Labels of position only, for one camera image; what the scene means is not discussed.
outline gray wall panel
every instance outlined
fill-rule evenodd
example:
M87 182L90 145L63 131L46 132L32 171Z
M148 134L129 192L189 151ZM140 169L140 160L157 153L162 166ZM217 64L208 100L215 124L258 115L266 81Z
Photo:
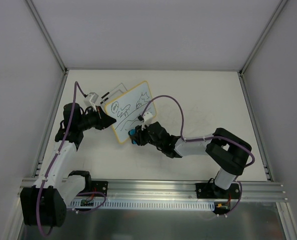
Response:
M61 77L25 2L0 1L0 239L35 165Z
M275 180L297 223L297 0L291 0L245 74Z
M280 0L34 0L67 67L239 70Z

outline purple cable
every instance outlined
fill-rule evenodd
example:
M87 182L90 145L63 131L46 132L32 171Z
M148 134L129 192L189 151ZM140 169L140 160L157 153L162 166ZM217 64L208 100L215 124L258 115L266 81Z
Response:
M182 116L182 124L181 124L181 127L180 127L180 138L184 140L184 137L183 137L184 113L183 113L183 110L182 110L182 108L181 108L181 105L179 104L179 102L178 102L174 97L169 96L169 95L159 95L159 96L156 96L156 97L152 98L152 100L150 100L150 101L146 104L146 106L145 106L145 108L144 108L144 110L143 110L143 112L142 112L142 114L141 114L141 117L143 117L143 115L144 115L145 111L148 109L149 105L150 105L155 99L159 99L159 98L169 98L169 99L172 99L174 102L176 102L176 104L177 104L177 106L178 106L178 108L179 108L179 110L180 110L180 114L181 114L181 116Z
M64 137L63 137L63 139L62 139L62 142L61 142L60 146L59 146L58 149L57 149L58 152L61 151L61 149L62 149L62 147L63 147L63 145L64 145L64 143L65 143L65 139L67 138L68 133L69 133L69 130L70 130L70 126L71 126L71 122L72 122L72 118L73 118L74 107L75 107L75 101L76 101L76 98L77 98L77 87L78 87L78 89L81 91L81 93L82 93L83 95L85 95L85 94L82 92L79 83L76 81L76 82L74 83L73 103L72 103L72 108L71 108L70 115L69 115L69 120L68 120L67 128L66 128ZM49 172L50 172L50 170L51 170L51 168L52 168L52 166L53 166L55 160L57 159L57 156L58 156L58 155L59 155L59 154L56 153L56 154L54 155L52 161L50 162L50 164L49 164L49 166L48 166L48 168L47 168L47 170L46 170L46 172L45 172L45 177L46 177L46 178L49 176ZM44 188L44 185L45 185L45 180L42 181L41 186L39 187L38 195L37 195L37 201L36 201L36 221L37 221L37 227L38 227L38 230L39 230L40 234L41 234L43 237L46 238L46 237L48 237L48 236L51 234L53 227L50 228L50 230L49 230L48 233L45 233L45 232L43 231L42 224L41 224L41 218L40 218L40 201L41 201L42 190L43 190L43 188Z
M251 153L250 150L248 150L246 147L242 146L241 144L232 141L231 139L224 137L224 136L209 136L209 137L205 137L205 138L195 138L195 139L186 139L186 142L198 142L198 141L207 141L207 140L212 140L212 139L222 139L230 144L233 144L237 147L239 147L240 149L244 150L248 155L250 155L250 157L252 158L252 161L248 164L245 165L245 168L251 166L254 162L255 162L255 156L253 155L253 153Z
M86 97L87 97L87 94L85 94L85 93L82 91L82 89L81 89L79 83L76 81L75 84L77 84L77 87L78 87L80 93L86 98Z
M159 99L159 98L169 98L169 99L172 99L174 102L176 102L179 110L180 110L180 114L182 116L182 124L181 124L181 127L180 127L180 138L185 141L185 142L198 142L198 141L207 141L207 140L211 140L211 139L222 139L224 141L227 141L228 143L231 143L237 147L239 147L240 149L244 150L248 155L250 155L250 157L252 158L252 161L248 164L245 165L245 168L251 166L254 162L255 162L255 157L253 155L253 153L251 153L251 151L249 151L246 147L242 146L241 144L235 142L235 141L232 141L226 137L223 137L223 136L210 136L210 137L206 137L206 138L195 138L195 139L185 139L184 136L183 136L183 129L184 129L184 113L183 113L183 110L182 110L182 107L180 105L180 103L172 96L169 96L169 95L159 95L159 96L156 96L154 97L152 100L150 100L147 105L145 106L142 114L141 114L141 117L143 117L145 111L148 109L149 105L156 99Z

